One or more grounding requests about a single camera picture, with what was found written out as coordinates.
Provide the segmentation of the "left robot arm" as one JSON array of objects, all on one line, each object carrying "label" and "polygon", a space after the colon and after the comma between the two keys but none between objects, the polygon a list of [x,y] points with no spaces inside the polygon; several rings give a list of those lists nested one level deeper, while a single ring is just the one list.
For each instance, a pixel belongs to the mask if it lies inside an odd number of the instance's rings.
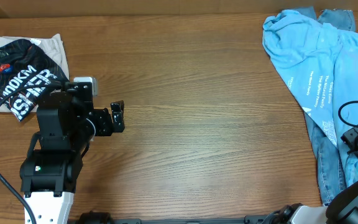
[{"label": "left robot arm", "polygon": [[124,102],[95,109],[91,96],[51,93],[40,101],[37,120],[39,131],[20,168],[21,190],[29,206],[25,221],[66,223],[90,142],[124,131]]}]

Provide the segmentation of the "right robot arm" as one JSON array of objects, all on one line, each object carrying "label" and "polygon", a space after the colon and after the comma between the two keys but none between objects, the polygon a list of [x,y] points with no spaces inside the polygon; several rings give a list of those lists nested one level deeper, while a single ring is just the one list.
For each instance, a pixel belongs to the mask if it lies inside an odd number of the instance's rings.
[{"label": "right robot arm", "polygon": [[[358,152],[358,125],[346,131],[341,139],[351,152]],[[286,205],[269,214],[264,223],[277,224],[358,224],[358,181],[338,194],[327,207],[308,207],[300,203]]]}]

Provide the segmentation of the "light blue t-shirt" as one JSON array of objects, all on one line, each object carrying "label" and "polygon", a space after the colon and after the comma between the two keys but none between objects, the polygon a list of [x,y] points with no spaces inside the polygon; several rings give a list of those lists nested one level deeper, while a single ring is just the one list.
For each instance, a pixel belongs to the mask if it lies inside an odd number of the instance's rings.
[{"label": "light blue t-shirt", "polygon": [[266,18],[262,45],[298,104],[337,148],[346,186],[358,158],[341,136],[358,123],[358,33],[286,9]]}]

